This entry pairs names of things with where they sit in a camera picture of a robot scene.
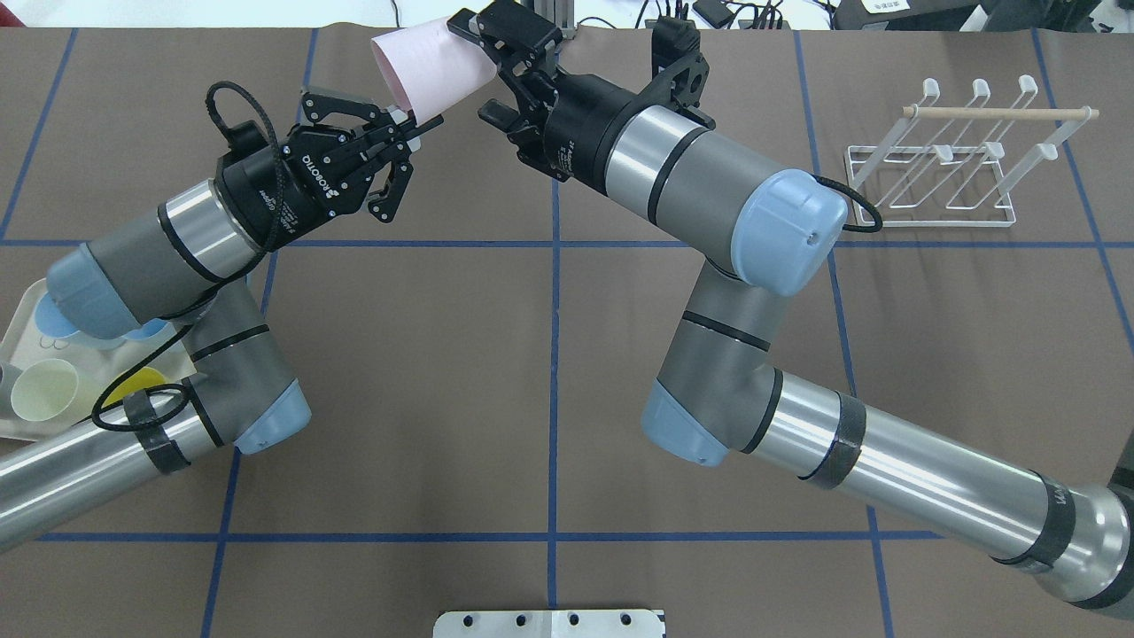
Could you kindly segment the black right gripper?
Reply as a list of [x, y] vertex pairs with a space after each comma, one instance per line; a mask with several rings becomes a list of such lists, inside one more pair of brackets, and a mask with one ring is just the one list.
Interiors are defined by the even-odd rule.
[[526, 5], [493, 1], [448, 18], [454, 35], [477, 45], [498, 67], [516, 105], [490, 97], [479, 119], [506, 135], [522, 163], [559, 182], [606, 185], [615, 142], [637, 94], [596, 75], [556, 67], [562, 29]]

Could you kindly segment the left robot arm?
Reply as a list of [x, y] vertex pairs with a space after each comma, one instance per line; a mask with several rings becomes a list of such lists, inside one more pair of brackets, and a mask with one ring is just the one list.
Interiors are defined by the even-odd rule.
[[365, 105], [357, 127], [310, 113], [284, 141], [254, 121], [222, 127], [215, 175], [52, 265], [36, 305], [69, 334], [146, 354], [96, 366], [19, 367], [17, 419], [64, 428], [3, 459], [3, 550], [17, 548], [215, 449], [254, 454], [311, 420], [299, 378], [246, 282], [272, 252], [361, 207], [389, 222], [422, 134], [442, 122]]

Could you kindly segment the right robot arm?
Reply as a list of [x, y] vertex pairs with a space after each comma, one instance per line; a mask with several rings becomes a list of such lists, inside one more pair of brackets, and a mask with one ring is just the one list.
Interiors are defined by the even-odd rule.
[[[1105, 109], [1065, 168], [1025, 186], [1024, 221], [987, 236], [889, 233], [839, 246], [787, 315], [779, 366], [931, 431], [1075, 482], [1131, 428], [1131, 27], [1101, 35], [712, 35], [713, 112], [782, 160], [833, 168], [879, 126], [869, 105], [939, 73], [1036, 73], [1042, 97]], [[539, 205], [552, 229], [548, 584], [469, 607], [652, 606], [677, 637], [1129, 637], [1029, 577], [890, 511], [730, 456], [697, 469], [631, 433], [691, 250], [582, 186]]]

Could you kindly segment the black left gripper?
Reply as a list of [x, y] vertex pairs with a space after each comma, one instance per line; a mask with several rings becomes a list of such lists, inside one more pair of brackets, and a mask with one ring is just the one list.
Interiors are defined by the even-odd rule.
[[409, 158], [441, 124], [441, 114], [417, 122], [413, 116], [396, 121], [393, 113], [365, 113], [352, 129], [301, 122], [271, 143], [259, 125], [244, 122], [218, 165], [215, 186], [262, 250], [279, 250], [359, 210], [390, 223], [414, 173]]

